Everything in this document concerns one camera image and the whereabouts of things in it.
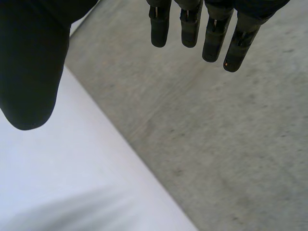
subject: black robotic finger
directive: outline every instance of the black robotic finger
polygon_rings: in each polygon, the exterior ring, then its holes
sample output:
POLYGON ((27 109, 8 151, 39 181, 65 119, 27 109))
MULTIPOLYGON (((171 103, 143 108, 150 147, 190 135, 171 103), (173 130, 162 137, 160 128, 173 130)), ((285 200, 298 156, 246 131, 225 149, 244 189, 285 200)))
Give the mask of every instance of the black robotic finger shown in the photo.
POLYGON ((156 47, 163 47, 167 42, 171 1, 147 0, 150 4, 151 42, 156 47))
POLYGON ((202 0, 176 0, 181 7, 182 43, 186 47, 194 47, 198 40, 202 0))
POLYGON ((261 25, 288 2, 289 0, 234 1, 238 21, 224 61, 225 70, 235 72, 240 68, 261 25))
POLYGON ((237 17, 236 28, 223 63, 224 69, 230 72, 240 68, 261 25, 267 21, 267 19, 260 20, 242 13, 238 13, 237 17))
POLYGON ((233 5, 230 0, 205 0, 205 5, 209 18, 202 57, 212 63, 218 59, 233 14, 233 5))

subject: robotic hand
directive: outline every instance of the robotic hand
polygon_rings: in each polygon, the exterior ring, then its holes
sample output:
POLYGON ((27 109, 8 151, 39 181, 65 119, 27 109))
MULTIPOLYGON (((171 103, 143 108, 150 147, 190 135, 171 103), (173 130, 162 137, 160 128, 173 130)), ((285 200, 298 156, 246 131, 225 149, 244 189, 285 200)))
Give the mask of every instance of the robotic hand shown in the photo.
MULTIPOLYGON (((163 47, 167 41, 169 12, 172 0, 147 0, 150 4, 152 44, 163 47)), ((203 0, 175 0, 181 7, 182 43, 194 47, 197 43, 203 0)), ((237 25, 223 67, 237 71, 246 56, 260 26, 289 0, 204 0, 209 14, 202 57, 215 62, 219 56, 234 8, 237 25)))
MULTIPOLYGON (((0 108, 21 130, 42 126, 51 116, 69 46, 70 26, 98 0, 4 0, 0 4, 0 108)), ((152 44, 163 47, 172 0, 150 4, 152 44)), ((235 8, 238 22, 224 68, 240 67, 260 26, 289 0, 205 0, 209 20, 203 58, 214 62, 235 8)), ((182 43, 196 45, 203 0, 176 0, 182 8, 182 43)))

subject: white sheet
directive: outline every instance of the white sheet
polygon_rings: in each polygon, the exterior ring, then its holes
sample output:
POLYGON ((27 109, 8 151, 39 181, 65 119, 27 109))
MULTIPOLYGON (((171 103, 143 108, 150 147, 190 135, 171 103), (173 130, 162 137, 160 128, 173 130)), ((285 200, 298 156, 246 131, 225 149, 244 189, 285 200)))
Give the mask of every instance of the white sheet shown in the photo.
POLYGON ((196 228, 65 68, 46 125, 0 113, 0 230, 196 228))

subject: metal pin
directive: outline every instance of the metal pin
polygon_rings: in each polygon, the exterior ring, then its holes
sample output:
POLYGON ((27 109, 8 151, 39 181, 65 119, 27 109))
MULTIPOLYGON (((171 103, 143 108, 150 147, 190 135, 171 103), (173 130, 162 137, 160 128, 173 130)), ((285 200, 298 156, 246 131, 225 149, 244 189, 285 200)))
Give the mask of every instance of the metal pin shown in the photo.
POLYGON ((243 34, 242 34, 241 38, 239 39, 238 46, 240 46, 240 45, 242 44, 242 41, 243 41, 243 39, 244 39, 245 35, 246 35, 246 32, 243 32, 243 34))

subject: concrete floor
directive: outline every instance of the concrete floor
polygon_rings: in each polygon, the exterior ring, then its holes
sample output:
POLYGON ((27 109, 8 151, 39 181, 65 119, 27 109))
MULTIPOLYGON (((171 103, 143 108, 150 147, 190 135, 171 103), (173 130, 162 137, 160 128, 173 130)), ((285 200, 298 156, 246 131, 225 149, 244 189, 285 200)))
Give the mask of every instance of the concrete floor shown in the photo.
POLYGON ((201 231, 308 230, 308 4, 262 26, 243 66, 150 42, 148 5, 103 0, 71 39, 67 66, 201 231))

